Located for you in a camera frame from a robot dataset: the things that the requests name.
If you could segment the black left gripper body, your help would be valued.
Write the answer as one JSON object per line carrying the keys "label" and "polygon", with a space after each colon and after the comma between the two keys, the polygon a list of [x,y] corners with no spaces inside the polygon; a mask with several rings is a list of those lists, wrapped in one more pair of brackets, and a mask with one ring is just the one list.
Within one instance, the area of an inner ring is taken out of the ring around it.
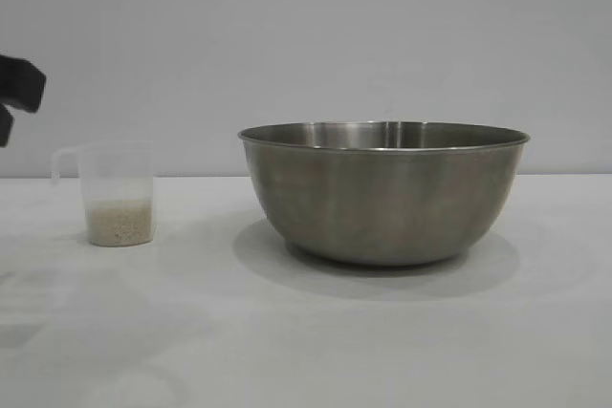
{"label": "black left gripper body", "polygon": [[1,55],[1,102],[17,110],[37,113],[43,99],[46,75],[31,61]]}

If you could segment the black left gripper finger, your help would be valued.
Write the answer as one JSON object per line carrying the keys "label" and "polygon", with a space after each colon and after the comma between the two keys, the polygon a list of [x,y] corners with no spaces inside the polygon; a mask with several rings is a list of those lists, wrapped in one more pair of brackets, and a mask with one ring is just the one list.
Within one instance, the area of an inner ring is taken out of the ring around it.
{"label": "black left gripper finger", "polygon": [[0,106],[0,147],[5,148],[10,141],[13,116],[5,107]]}

